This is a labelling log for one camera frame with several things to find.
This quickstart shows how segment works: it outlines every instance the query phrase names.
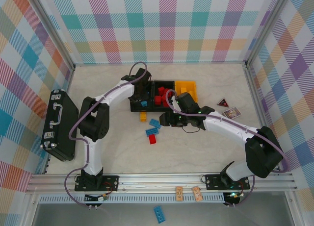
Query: white robotic arm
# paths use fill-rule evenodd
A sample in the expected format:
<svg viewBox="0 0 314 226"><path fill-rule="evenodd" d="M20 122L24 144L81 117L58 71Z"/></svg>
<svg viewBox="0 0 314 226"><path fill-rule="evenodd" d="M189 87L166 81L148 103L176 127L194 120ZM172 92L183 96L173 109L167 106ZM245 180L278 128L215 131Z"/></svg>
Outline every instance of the white robotic arm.
<svg viewBox="0 0 314 226"><path fill-rule="evenodd" d="M160 116L162 126L182 127L192 124L200 129L222 134L245 148L245 160L230 163L220 173L225 185L252 175L266 178L283 159L283 156L269 144L273 143L280 147L270 128L263 126L257 129L244 126L222 116L210 107L200 108L189 93L173 96L171 101L174 112L163 113Z"/></svg>
<svg viewBox="0 0 314 226"><path fill-rule="evenodd" d="M121 80L117 85L126 83L127 81ZM116 89L110 93L104 100L101 101L102 104L107 104L109 110L112 111L113 108L118 105L124 99L131 97L134 94L134 85L128 84ZM99 101L104 95L95 98ZM102 140L98 139L93 142L91 138L86 137L89 142L89 163L84 169L86 173L96 176L102 169ZM87 144L84 143L85 147L85 164L87 163Z"/></svg>
<svg viewBox="0 0 314 226"><path fill-rule="evenodd" d="M211 112L211 115L221 117L223 120L217 120L215 118L207 117L204 120L204 127L205 130L213 131L218 134L225 136L226 138L234 140L237 144L241 147L245 147L247 139L251 139L254 135L248 133L247 131L240 129L236 126L231 125L230 123L226 122L226 120L230 120L224 116L222 116L218 112ZM245 126L247 129L258 132L257 128ZM243 160L238 163L233 163L226 169L226 174L233 180L237 181L243 177L252 176L254 175L247 166L246 160Z"/></svg>

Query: checkered fabric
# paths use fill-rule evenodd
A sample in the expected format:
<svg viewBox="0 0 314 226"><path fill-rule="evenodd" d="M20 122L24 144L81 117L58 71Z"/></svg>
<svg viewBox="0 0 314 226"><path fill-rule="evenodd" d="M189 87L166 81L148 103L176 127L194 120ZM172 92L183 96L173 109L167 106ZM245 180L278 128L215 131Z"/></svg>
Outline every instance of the checkered fabric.
<svg viewBox="0 0 314 226"><path fill-rule="evenodd" d="M314 0L289 0L253 63L266 117L314 222Z"/></svg>
<svg viewBox="0 0 314 226"><path fill-rule="evenodd" d="M258 38L260 37L264 27L265 27L265 24L267 23L268 21L268 18L270 17L270 13L273 11L274 7L276 6L276 3L277 3L278 0L272 0L264 17L263 17L263 20L261 21L260 25L259 25L259 28L257 29L255 35L254 35L254 38L250 44L250 47L249 47L249 50L246 52L245 54L245 57L244 57L244 60L246 61L248 59L248 57L250 56L251 52L252 52L252 49L254 48L255 44L256 44L256 41L258 40Z"/></svg>
<svg viewBox="0 0 314 226"><path fill-rule="evenodd" d="M0 0L0 226L17 223L45 152L39 148L50 91L70 70L28 0Z"/></svg>
<svg viewBox="0 0 314 226"><path fill-rule="evenodd" d="M264 0L51 2L42 0L73 59L94 64L243 61L241 52L247 51ZM59 21L51 5L57 8Z"/></svg>

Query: black mounting plate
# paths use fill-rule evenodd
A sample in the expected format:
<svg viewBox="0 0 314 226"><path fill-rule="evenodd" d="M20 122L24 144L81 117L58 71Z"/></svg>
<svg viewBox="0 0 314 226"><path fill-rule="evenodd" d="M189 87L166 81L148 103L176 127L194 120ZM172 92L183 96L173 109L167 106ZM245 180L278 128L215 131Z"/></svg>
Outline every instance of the black mounting plate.
<svg viewBox="0 0 314 226"><path fill-rule="evenodd" d="M206 183L206 189L207 190L242 190L242 186L239 182L243 184L243 189L248 190L250 189L250 183L248 177L242 178L238 181L234 181L234 184L232 184L231 188L227 188L223 182L221 182L220 174L216 175L204 175L205 180L203 178L202 181Z"/></svg>
<svg viewBox="0 0 314 226"><path fill-rule="evenodd" d="M74 191L76 192L90 192L90 191L110 192L111 188L109 187L108 184L105 184L105 182L108 182L111 184L113 192L118 191L119 176L103 176L102 184L100 185L99 188L97 188L95 185L88 183L87 181L84 181L82 176L77 176Z"/></svg>

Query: briefcase handle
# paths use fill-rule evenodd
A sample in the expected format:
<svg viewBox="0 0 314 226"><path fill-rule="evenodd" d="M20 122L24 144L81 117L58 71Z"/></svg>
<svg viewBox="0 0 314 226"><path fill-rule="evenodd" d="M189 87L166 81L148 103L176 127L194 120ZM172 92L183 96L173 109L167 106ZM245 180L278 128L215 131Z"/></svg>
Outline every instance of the briefcase handle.
<svg viewBox="0 0 314 226"><path fill-rule="evenodd" d="M63 109L63 107L62 107L62 105L60 105L60 104L58 104L58 103L56 103L56 102L53 103L53 109L56 110L57 107L60 107L59 115L58 115L58 121L57 121L57 122L50 121L50 122L49 122L49 125L50 125L50 126L56 126L56 125L60 124L60 122L61 122L61 115L62 115L62 109Z"/></svg>

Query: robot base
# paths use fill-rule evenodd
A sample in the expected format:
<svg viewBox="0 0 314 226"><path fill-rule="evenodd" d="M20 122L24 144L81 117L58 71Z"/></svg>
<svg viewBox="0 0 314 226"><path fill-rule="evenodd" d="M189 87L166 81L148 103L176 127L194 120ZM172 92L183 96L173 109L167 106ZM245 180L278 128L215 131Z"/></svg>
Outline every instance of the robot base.
<svg viewBox="0 0 314 226"><path fill-rule="evenodd" d="M119 176L104 176L103 171L93 176L81 171L75 179L74 191L76 192L116 192L118 190Z"/></svg>
<svg viewBox="0 0 314 226"><path fill-rule="evenodd" d="M227 187L222 181L221 181L221 175L205 175L205 183L206 183L206 189L207 190L248 190L250 189L250 183L248 177L242 178L238 181L232 181L230 183L230 186Z"/></svg>
<svg viewBox="0 0 314 226"><path fill-rule="evenodd" d="M224 193L224 199L225 199L225 203L223 203L224 205L232 205L232 204L236 205L240 202L240 198L230 197L230 193Z"/></svg>

